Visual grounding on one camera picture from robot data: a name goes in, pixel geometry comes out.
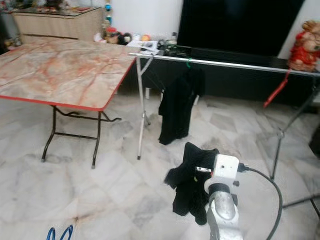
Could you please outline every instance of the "black shirt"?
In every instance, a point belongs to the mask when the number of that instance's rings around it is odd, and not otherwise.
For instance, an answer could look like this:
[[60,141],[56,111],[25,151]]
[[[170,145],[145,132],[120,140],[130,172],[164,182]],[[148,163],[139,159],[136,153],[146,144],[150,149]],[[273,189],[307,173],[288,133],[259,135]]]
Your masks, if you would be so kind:
[[184,146],[183,162],[168,172],[164,182],[175,189],[172,211],[181,216],[191,213],[199,225],[207,222],[205,206],[209,195],[204,184],[211,177],[210,172],[196,171],[196,167],[213,169],[218,149],[202,150],[190,142]]
[[165,88],[159,107],[162,116],[161,144],[167,145],[175,139],[188,135],[191,110],[196,96],[205,93],[205,73],[191,68]]

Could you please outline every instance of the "black tv screen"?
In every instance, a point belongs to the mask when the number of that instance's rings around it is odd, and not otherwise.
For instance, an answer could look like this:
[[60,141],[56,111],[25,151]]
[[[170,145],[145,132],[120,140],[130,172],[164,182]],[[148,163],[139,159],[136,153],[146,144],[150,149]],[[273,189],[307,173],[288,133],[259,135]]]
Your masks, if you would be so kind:
[[304,0],[184,0],[180,46],[277,56]]

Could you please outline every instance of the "green hanger hook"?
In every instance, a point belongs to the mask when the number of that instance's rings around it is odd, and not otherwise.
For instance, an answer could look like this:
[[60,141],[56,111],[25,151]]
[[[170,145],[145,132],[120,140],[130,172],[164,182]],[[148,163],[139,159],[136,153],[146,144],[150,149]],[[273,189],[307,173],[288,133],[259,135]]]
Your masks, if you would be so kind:
[[191,66],[190,66],[190,64],[189,64],[189,61],[192,59],[192,57],[190,57],[189,59],[188,59],[188,61],[186,62],[186,66],[187,66],[187,68],[188,69],[191,69]]

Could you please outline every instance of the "marble floor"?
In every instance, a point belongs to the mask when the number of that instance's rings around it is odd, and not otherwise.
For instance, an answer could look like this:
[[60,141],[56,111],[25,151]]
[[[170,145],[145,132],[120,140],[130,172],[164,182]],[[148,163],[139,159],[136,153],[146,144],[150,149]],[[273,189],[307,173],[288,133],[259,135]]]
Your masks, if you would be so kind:
[[[163,183],[182,162],[184,145],[218,148],[242,163],[269,172],[275,132],[294,109],[228,98],[204,97],[192,110],[189,136],[159,144],[159,94],[151,92],[146,110],[151,120],[137,160],[141,115],[137,93],[121,89],[106,109],[120,122],[102,123],[96,169],[95,142],[55,136],[41,163],[51,132],[49,106],[0,99],[0,239],[44,240],[50,227],[57,236],[70,224],[73,240],[206,240],[210,229],[194,217],[172,213],[175,192]],[[94,116],[92,112],[83,112]],[[275,180],[285,203],[320,191],[320,161],[308,147],[319,116],[302,115],[289,129],[280,151]],[[58,117],[60,131],[96,135],[96,124]],[[278,197],[265,179],[239,173],[239,228],[245,240],[264,240],[277,214]],[[282,213],[275,240],[313,240],[319,219],[307,202]]]

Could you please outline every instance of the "folding table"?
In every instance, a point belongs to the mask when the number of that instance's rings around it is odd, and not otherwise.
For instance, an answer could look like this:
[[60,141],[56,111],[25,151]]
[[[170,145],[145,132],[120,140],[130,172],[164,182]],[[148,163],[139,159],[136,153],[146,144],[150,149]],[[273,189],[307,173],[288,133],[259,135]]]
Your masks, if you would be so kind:
[[[135,61],[128,53],[137,48],[74,39],[42,39],[0,55],[0,98],[46,104],[53,107],[52,131],[42,162],[54,135],[96,140],[92,168],[100,141],[101,122],[114,122],[104,109]],[[79,112],[64,113],[58,107],[97,112],[97,118]],[[57,113],[97,121],[97,136],[56,131]]]

